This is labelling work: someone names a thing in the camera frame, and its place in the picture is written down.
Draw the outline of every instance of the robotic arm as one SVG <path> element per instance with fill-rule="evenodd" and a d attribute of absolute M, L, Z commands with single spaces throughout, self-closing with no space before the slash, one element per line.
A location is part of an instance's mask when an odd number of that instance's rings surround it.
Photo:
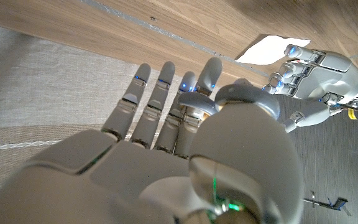
<path fill-rule="evenodd" d="M 287 132 L 321 123 L 342 110 L 358 111 L 358 68 L 350 59 L 295 45 L 284 54 L 298 60 L 283 63 L 263 90 L 313 102 L 285 121 Z"/>
<path fill-rule="evenodd" d="M 101 131 L 49 147 L 3 184 L 0 223 L 299 223 L 302 169 L 277 101 L 244 80 L 210 99 L 221 69 L 212 58 L 197 84 L 185 75 L 152 147 L 175 66 L 125 141 L 150 75 L 141 65 Z"/>

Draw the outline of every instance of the robot finger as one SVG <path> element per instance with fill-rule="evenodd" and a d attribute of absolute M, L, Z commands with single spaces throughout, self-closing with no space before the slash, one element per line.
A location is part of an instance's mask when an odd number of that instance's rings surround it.
<path fill-rule="evenodd" d="M 206 63 L 203 71 L 198 78 L 195 92 L 193 94 L 205 95 L 201 98 L 207 98 L 212 93 L 215 84 L 222 72 L 222 61 L 218 58 L 211 58 Z M 179 126 L 177 144 L 173 152 L 174 155 L 182 158 L 188 158 L 190 151 L 190 144 L 195 137 L 198 127 L 204 118 L 204 106 L 206 104 L 200 103 L 200 105 L 185 106 L 183 108 L 183 121 Z"/>
<path fill-rule="evenodd" d="M 294 76 L 302 76 L 310 66 L 303 63 L 285 62 L 280 67 L 278 73 L 286 80 L 292 80 Z"/>
<path fill-rule="evenodd" d="M 285 49 L 284 54 L 289 58 L 298 58 L 306 62 L 316 63 L 323 53 L 290 44 Z"/>
<path fill-rule="evenodd" d="M 198 77 L 194 91 L 210 96 L 221 73 L 222 61 L 216 57 L 209 59 Z"/>
<path fill-rule="evenodd" d="M 173 153 L 177 142 L 179 125 L 183 117 L 178 98 L 182 93 L 192 91 L 195 84 L 196 75 L 193 72 L 186 72 L 179 85 L 177 95 L 173 99 L 173 103 L 161 128 L 157 141 L 155 142 L 154 149 L 162 150 L 169 154 Z"/>
<path fill-rule="evenodd" d="M 149 102 L 132 133 L 131 142 L 150 149 L 174 74 L 175 65 L 172 62 L 166 62 L 158 76 Z"/>
<path fill-rule="evenodd" d="M 117 141 L 125 138 L 129 126 L 134 119 L 150 73 L 151 68 L 149 65 L 146 63 L 140 65 L 124 96 L 118 101 L 117 106 L 103 125 L 102 132 L 112 134 Z"/>

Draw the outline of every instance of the beige fabric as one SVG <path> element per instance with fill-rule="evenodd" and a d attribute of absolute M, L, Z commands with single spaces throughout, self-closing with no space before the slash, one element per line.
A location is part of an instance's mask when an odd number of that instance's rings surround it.
<path fill-rule="evenodd" d="M 137 68 L 0 28 L 0 127 L 101 124 L 123 96 Z M 159 71 L 152 70 L 134 121 L 147 104 L 158 75 Z M 180 80 L 174 76 L 163 117 Z"/>

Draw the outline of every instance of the wood grain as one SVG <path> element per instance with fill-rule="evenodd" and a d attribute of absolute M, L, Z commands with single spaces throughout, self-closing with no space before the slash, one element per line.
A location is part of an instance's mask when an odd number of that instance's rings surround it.
<path fill-rule="evenodd" d="M 100 0 L 220 54 L 237 58 L 261 35 L 310 39 L 310 48 L 358 54 L 358 1 Z M 253 66 L 266 73 L 279 63 Z"/>
<path fill-rule="evenodd" d="M 0 26 L 25 34 L 118 58 L 130 63 L 149 63 L 160 70 L 171 60 L 177 75 L 192 70 L 199 74 L 212 55 L 166 35 L 108 14 L 85 3 L 70 1 L 0 2 Z M 218 85 L 248 78 L 257 86 L 267 78 L 223 61 Z"/>

